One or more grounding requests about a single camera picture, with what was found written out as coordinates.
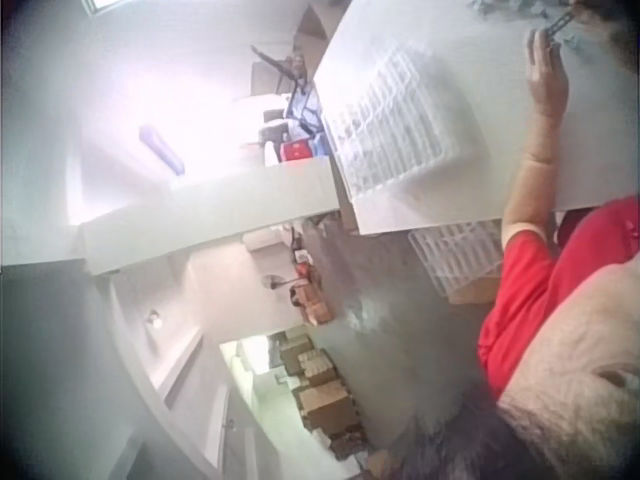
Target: concrete floor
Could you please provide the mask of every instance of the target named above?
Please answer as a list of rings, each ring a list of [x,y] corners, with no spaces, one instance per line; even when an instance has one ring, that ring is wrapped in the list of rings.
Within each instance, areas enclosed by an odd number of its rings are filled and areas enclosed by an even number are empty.
[[[352,390],[372,446],[388,446],[413,414],[445,418],[482,378],[475,342],[490,306],[440,297],[406,232],[361,237],[329,218],[305,222],[304,242],[337,316],[310,335]]]

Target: red object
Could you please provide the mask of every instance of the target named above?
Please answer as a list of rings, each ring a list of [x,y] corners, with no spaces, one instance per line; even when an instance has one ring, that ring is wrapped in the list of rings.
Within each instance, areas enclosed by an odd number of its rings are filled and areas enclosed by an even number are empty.
[[[532,231],[509,241],[496,304],[478,340],[478,356],[496,397],[555,308],[596,270],[638,253],[639,217],[637,197],[595,210],[576,227],[557,261]]]
[[[313,153],[307,140],[296,140],[295,142],[283,143],[280,146],[280,158],[284,162],[311,157],[313,157]]]
[[[296,273],[298,274],[298,277],[309,278],[311,272],[309,269],[309,264],[307,262],[296,263],[294,268],[296,269]]]

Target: white table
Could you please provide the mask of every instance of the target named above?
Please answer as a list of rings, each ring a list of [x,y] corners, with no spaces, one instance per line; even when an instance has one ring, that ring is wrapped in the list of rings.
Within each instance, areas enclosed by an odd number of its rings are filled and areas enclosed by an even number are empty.
[[[356,94],[376,42],[425,42],[449,66],[471,104],[487,158],[418,184],[356,199],[360,233],[499,218],[519,165],[530,111],[523,38],[544,21],[491,15],[466,0],[353,0],[315,76],[323,105]],[[563,49],[571,81],[563,126],[558,210],[637,191],[637,77],[579,25],[583,54]]]

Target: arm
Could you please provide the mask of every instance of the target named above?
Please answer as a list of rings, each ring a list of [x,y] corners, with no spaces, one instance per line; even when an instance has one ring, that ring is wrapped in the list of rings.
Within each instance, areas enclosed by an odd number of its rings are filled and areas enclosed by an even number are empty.
[[[544,31],[532,31],[526,42],[527,80],[534,113],[525,152],[507,201],[502,243],[521,230],[544,237],[556,195],[558,139],[569,97],[560,47]]]

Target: fingers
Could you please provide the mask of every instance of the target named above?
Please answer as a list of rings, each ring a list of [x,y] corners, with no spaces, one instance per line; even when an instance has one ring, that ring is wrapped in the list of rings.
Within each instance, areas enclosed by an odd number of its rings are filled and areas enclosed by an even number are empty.
[[[524,38],[524,50],[527,66],[532,67],[536,64],[535,57],[533,55],[533,39],[536,36],[535,30],[529,30]]]
[[[541,71],[552,70],[551,63],[551,39],[546,30],[535,32],[533,39],[533,57],[536,67]]]
[[[551,68],[556,72],[564,72],[564,64],[562,63],[562,55],[560,54],[559,43],[554,43],[551,47]]]

